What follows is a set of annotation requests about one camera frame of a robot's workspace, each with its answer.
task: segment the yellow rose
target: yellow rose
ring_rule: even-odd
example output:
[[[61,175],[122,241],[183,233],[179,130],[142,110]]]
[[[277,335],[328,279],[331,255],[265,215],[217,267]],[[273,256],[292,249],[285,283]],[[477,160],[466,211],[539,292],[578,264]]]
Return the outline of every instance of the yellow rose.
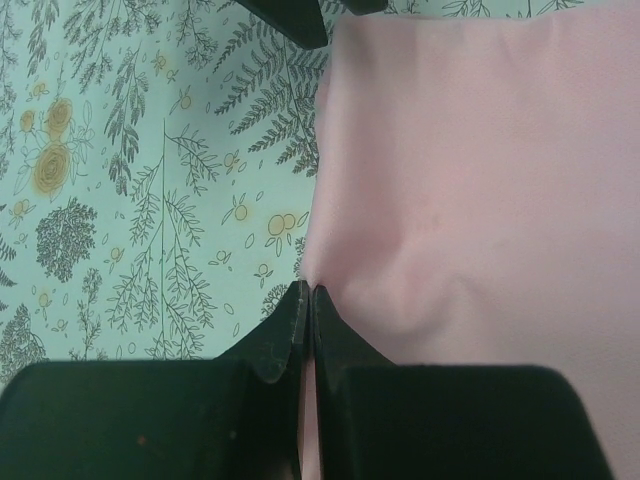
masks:
[[[69,149],[61,143],[45,147],[33,169],[36,190],[49,194],[60,188],[69,174],[70,157]]]
[[[71,106],[71,100],[68,98],[60,98],[51,105],[49,108],[49,116],[47,117],[49,137],[51,137],[51,140],[59,139],[64,133],[69,126],[72,113],[73,107]]]
[[[27,110],[20,117],[20,130],[27,133],[33,128],[33,120],[35,118],[35,112],[33,110]]]

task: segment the patterned fabric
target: patterned fabric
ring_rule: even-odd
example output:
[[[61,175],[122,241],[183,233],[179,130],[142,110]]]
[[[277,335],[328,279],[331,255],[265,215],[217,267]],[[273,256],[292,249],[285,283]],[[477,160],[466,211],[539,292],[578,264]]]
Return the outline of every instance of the patterned fabric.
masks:
[[[321,5],[331,31],[344,8]],[[214,357],[268,315],[298,275],[327,58],[233,0],[0,0],[0,382],[44,359]]]

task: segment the floral tablecloth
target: floral tablecloth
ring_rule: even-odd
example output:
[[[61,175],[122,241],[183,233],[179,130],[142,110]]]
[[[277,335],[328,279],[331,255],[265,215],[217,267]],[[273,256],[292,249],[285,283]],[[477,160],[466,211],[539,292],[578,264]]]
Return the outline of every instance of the floral tablecloth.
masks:
[[[344,8],[320,3],[331,31]],[[0,386],[45,359],[215,357],[268,315],[298,276],[327,59],[233,0],[0,0]]]

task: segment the light green tablecloth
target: light green tablecloth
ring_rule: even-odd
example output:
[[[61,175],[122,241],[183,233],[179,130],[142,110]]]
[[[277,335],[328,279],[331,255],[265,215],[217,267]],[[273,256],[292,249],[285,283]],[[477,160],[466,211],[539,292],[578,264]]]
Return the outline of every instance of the light green tablecloth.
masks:
[[[206,358],[247,334],[298,274],[328,50],[233,0],[0,0],[0,33],[0,386],[43,359]]]

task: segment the pink cloth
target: pink cloth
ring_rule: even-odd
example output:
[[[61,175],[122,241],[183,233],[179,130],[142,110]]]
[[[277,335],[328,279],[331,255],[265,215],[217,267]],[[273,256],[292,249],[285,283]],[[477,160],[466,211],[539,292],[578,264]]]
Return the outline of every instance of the pink cloth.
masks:
[[[640,479],[639,86],[640,2],[343,18],[302,265],[394,361],[562,372],[623,480]]]

